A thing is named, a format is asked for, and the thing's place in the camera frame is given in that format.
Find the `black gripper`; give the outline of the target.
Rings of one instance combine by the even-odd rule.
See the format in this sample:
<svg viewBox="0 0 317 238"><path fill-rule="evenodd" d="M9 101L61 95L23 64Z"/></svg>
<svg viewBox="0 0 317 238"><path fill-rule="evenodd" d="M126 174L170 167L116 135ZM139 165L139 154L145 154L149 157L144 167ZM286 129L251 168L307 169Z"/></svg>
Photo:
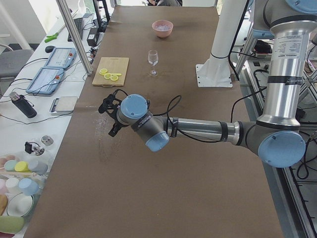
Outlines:
<svg viewBox="0 0 317 238"><path fill-rule="evenodd" d="M116 98L116 95L119 91L128 96L128 94L123 90L115 90L113 93L109 94L106 98L103 99L102 104L98 108L98 112L100 114L106 112L112 119L114 119L115 122L119 123L114 123L112 129L108 132L108 135L111 137L115 137L117 133L121 130L121 124L128 124L117 116L117 112L122 103L120 99Z"/></svg>

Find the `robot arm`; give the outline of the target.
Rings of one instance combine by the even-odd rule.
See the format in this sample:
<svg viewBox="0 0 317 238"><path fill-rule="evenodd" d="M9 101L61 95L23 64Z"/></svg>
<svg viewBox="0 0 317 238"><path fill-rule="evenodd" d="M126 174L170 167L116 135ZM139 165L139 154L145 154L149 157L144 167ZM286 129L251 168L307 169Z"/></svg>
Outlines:
<svg viewBox="0 0 317 238"><path fill-rule="evenodd" d="M154 152L181 133L200 142L230 142L245 147L277 168L300 161L305 156L306 144L299 134L296 109L310 33L317 26L317 3L257 0L253 26L256 31L274 35L264 110L255 122L171 118L166 112L154 115L149 101L141 95L130 94L119 100L110 94L99 107L99 113L114 119L110 136L130 126Z"/></svg>

